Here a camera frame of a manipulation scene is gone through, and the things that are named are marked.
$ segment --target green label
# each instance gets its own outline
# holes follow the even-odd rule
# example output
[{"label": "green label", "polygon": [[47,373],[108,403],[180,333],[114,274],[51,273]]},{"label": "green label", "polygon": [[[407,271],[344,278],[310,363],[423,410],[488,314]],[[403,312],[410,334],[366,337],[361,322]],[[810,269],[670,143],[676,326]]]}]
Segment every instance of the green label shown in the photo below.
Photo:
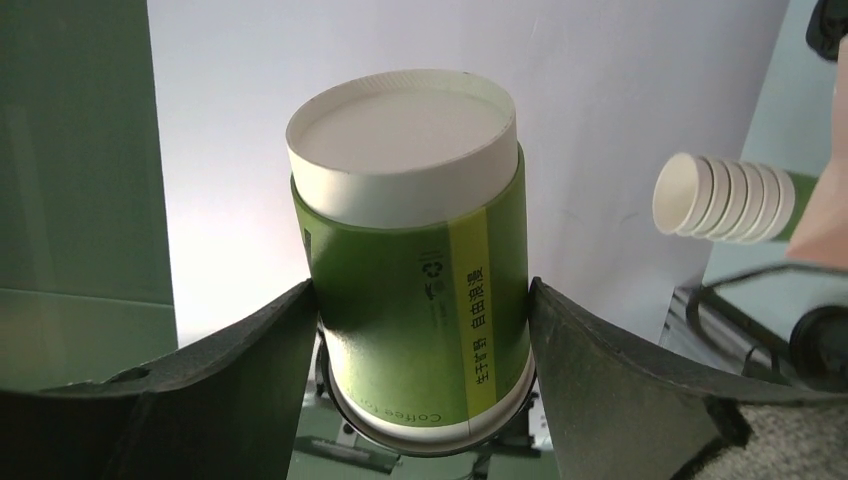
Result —
[{"label": "green label", "polygon": [[292,193],[337,384],[382,420],[436,427],[494,406],[521,378],[524,160],[492,202],[451,222],[342,225]]}]

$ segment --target gray fabric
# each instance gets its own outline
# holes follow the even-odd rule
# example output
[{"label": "gray fabric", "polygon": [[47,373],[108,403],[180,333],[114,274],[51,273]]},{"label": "gray fabric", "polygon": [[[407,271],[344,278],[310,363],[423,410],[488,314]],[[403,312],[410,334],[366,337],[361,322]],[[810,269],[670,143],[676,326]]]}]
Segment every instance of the gray fabric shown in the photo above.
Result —
[{"label": "gray fabric", "polygon": [[848,406],[742,406],[751,426],[744,448],[728,448],[694,478],[848,479]]}]

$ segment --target stack of paper cups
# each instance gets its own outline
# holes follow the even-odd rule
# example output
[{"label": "stack of paper cups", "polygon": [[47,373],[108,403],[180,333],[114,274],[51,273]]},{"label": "stack of paper cups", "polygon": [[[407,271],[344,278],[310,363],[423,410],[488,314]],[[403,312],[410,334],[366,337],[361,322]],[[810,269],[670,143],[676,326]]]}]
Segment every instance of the stack of paper cups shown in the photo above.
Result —
[{"label": "stack of paper cups", "polygon": [[735,243],[788,240],[817,179],[766,165],[678,153],[654,188],[665,234]]}]

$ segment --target green wall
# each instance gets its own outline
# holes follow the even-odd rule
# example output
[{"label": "green wall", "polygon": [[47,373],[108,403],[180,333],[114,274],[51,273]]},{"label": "green wall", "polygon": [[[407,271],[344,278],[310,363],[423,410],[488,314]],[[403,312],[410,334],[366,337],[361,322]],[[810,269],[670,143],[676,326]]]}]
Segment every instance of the green wall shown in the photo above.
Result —
[{"label": "green wall", "polygon": [[177,346],[149,35],[143,0],[0,2],[0,387]]},{"label": "green wall", "polygon": [[[836,65],[805,41],[816,0],[792,0],[774,48],[742,160],[818,176],[830,160]],[[786,243],[717,242],[704,281],[785,261]],[[848,305],[848,281],[788,274],[728,287],[721,294],[785,339],[798,319],[823,304]]]}]

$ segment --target white backdrop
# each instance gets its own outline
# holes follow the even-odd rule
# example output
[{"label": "white backdrop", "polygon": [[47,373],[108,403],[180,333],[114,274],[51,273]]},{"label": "white backdrop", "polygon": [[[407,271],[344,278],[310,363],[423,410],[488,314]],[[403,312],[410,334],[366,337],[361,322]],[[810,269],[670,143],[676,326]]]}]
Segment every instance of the white backdrop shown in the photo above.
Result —
[{"label": "white backdrop", "polygon": [[664,237],[679,150],[739,156],[786,0],[149,0],[181,343],[308,276],[284,131],[323,89],[384,70],[507,88],[527,154],[531,275],[656,340],[710,244]]}]

